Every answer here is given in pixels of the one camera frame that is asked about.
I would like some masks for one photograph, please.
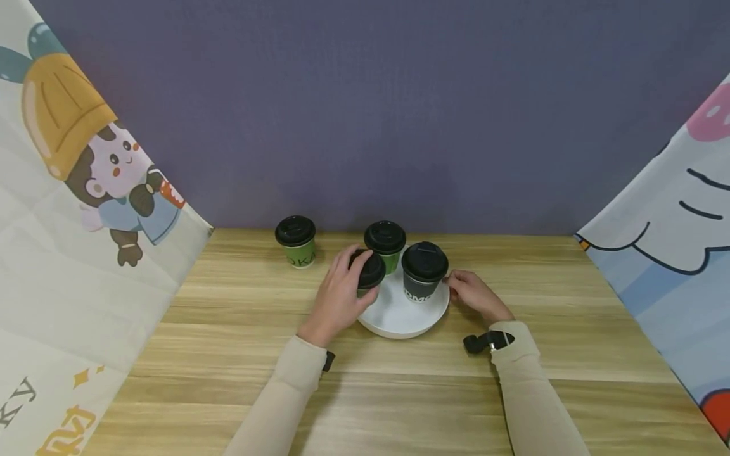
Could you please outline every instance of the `cartoon backdrop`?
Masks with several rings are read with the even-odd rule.
[[[0,455],[77,455],[210,227],[26,0],[0,12]]]
[[[730,443],[730,77],[578,237]]]

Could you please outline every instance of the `black paper cup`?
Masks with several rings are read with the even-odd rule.
[[[350,257],[350,263],[347,265],[348,269],[353,265],[355,258],[362,252],[365,252],[365,249],[357,249],[353,253]],[[362,298],[371,288],[380,285],[383,277],[385,277],[385,263],[379,255],[373,252],[363,265],[363,270],[360,273],[360,279],[358,280],[358,298]]]
[[[398,268],[401,250],[406,246],[406,232],[395,222],[381,220],[365,230],[365,245],[385,262],[385,275]]]
[[[427,301],[449,270],[446,254],[431,242],[418,242],[403,252],[403,291],[414,302]]]
[[[297,269],[308,268],[315,261],[317,228],[304,215],[292,215],[277,225],[274,235],[284,247],[286,260]]]

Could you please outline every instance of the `gray wall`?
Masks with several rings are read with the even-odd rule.
[[[730,72],[730,3],[33,0],[215,226],[571,233]]]

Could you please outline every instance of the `wooden table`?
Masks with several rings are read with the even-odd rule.
[[[600,273],[569,237],[409,235],[477,272],[525,321],[542,364],[597,455],[726,455],[727,449]],[[358,234],[317,237],[292,269],[269,231],[219,229],[152,336],[84,456],[220,455],[308,313],[334,254]],[[416,339],[359,324],[299,427],[292,455],[511,455],[488,354],[461,339],[452,306]]]

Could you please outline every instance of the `round white tray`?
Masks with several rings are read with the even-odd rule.
[[[403,268],[398,268],[380,283],[375,302],[358,320],[378,336],[410,339],[433,327],[449,306],[449,287],[439,283],[429,300],[415,303],[403,293]]]

